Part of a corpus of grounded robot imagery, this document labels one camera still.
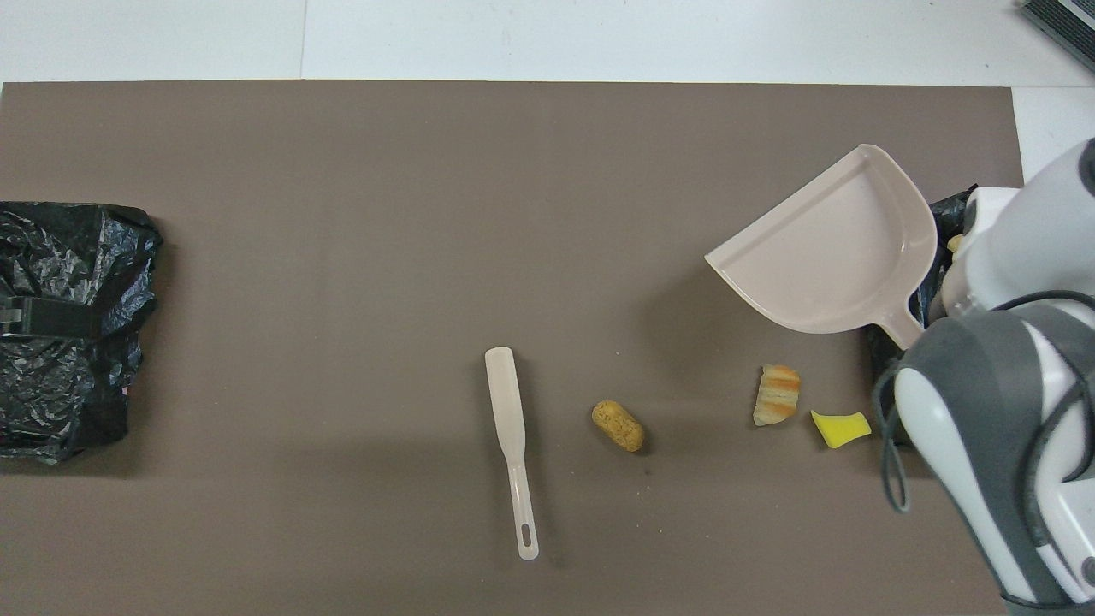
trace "black garbage bag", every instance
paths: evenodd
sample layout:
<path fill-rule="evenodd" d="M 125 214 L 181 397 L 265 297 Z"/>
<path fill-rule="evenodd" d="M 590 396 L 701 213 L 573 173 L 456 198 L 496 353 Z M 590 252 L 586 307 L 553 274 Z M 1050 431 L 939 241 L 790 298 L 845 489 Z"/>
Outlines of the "black garbage bag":
<path fill-rule="evenodd" d="M 0 201 L 0 457 L 126 435 L 162 241 L 132 207 Z"/>

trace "brown mat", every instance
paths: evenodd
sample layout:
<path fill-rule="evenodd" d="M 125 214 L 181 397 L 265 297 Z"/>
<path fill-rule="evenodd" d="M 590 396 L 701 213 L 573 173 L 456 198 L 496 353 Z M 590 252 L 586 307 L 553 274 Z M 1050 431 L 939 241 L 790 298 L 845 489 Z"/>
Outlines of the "brown mat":
<path fill-rule="evenodd" d="M 860 142 L 929 201 L 1018 185 L 1007 90 L 8 83 L 0 109 L 0 198 L 141 207 L 168 241 L 131 434 L 0 466 L 0 613 L 1004 612 L 922 464 L 895 514 L 877 439 L 828 451 L 805 414 L 867 411 L 862 335 L 770 324 L 703 254 Z M 756 429 L 773 362 L 802 414 Z"/>

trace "plastic spatula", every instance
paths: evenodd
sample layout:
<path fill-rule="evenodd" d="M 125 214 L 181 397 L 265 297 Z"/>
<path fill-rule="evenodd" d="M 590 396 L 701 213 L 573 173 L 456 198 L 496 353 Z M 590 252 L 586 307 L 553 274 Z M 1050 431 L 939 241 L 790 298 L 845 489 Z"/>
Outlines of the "plastic spatula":
<path fill-rule="evenodd" d="M 514 525 L 517 528 L 517 554 L 532 560 L 540 554 L 537 525 L 532 520 L 532 501 L 529 498 L 529 478 L 525 472 L 525 412 L 521 393 L 517 387 L 517 368 L 514 352 L 508 347 L 496 347 L 486 352 L 486 381 L 494 407 L 494 426 L 498 444 L 509 467 L 509 495 L 514 499 Z"/>

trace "white floor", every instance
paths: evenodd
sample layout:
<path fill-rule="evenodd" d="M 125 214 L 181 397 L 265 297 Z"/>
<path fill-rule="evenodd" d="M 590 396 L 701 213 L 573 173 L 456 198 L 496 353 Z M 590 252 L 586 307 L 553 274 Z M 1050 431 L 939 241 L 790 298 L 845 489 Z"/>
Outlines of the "white floor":
<path fill-rule="evenodd" d="M 300 78 L 1006 85 L 1027 175 L 1095 136 L 1013 0 L 0 0 L 0 82 Z"/>

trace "dustpan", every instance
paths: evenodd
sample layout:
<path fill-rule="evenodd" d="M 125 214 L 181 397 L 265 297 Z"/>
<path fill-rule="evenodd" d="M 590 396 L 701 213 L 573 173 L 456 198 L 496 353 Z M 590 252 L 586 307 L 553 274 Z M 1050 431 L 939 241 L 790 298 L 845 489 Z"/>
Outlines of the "dustpan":
<path fill-rule="evenodd" d="M 861 144 L 706 255 L 758 312 L 806 334 L 877 324 L 923 333 L 909 297 L 935 256 L 927 202 L 881 148 Z"/>

